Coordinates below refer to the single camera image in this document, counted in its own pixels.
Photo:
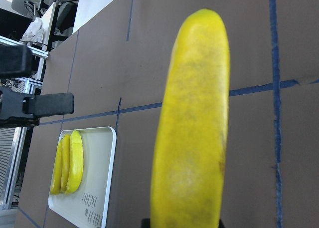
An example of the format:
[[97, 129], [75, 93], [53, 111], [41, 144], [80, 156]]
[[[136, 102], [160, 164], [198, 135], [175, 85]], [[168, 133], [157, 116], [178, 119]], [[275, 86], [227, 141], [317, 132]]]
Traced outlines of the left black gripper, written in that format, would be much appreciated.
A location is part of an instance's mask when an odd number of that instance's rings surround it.
[[[0, 46], [0, 75], [29, 76], [32, 74], [32, 52], [26, 45]], [[25, 94], [0, 87], [0, 127], [35, 127], [40, 117], [72, 114], [74, 95]]]

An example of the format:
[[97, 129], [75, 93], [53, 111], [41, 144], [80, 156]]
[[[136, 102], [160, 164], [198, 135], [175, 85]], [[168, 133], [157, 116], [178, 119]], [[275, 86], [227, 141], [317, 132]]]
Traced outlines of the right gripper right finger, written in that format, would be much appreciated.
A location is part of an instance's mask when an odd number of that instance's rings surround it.
[[219, 220], [219, 228], [225, 228], [225, 225], [224, 225], [222, 219]]

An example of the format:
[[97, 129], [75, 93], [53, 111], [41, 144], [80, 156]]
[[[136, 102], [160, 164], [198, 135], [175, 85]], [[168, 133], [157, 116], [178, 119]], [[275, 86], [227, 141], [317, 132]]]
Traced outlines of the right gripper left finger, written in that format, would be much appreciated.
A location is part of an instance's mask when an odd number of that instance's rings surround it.
[[141, 220], [141, 228], [150, 228], [151, 227], [151, 219], [144, 218]]

